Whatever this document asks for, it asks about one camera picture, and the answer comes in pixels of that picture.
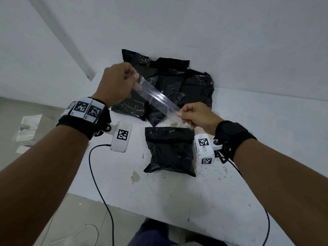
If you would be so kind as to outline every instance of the blue jeans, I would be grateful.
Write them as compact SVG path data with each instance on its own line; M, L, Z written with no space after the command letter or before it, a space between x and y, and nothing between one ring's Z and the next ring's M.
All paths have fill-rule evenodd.
M145 222L134 235L128 246L172 246L179 245L169 240L169 229L166 223L162 223L150 218Z

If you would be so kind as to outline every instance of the person's right hand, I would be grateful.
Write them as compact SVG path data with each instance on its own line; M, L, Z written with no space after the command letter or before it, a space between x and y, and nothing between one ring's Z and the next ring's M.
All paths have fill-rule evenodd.
M182 119L183 124L187 123L192 128L201 127L206 133L211 135L215 135L217 125L223 121L221 117L214 114L210 108L200 102L186 104L177 115Z

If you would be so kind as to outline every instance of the person's left hand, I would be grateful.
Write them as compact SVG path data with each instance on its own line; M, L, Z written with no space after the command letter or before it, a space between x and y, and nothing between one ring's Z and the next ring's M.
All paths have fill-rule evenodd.
M139 74L128 62L112 65L104 70L97 91L91 97L106 103L107 107L131 97L131 90Z

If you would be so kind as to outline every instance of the clear tape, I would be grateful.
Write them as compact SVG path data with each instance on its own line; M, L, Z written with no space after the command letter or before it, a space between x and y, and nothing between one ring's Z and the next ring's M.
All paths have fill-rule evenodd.
M143 76L140 75L133 89L167 117L177 117L176 113L180 108L152 86Z

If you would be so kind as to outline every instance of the fingernail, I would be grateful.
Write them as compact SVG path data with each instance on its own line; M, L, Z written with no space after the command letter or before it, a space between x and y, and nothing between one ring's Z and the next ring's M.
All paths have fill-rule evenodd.
M139 78L139 73L135 73L135 74L133 74L133 76L135 77L135 79L138 79Z

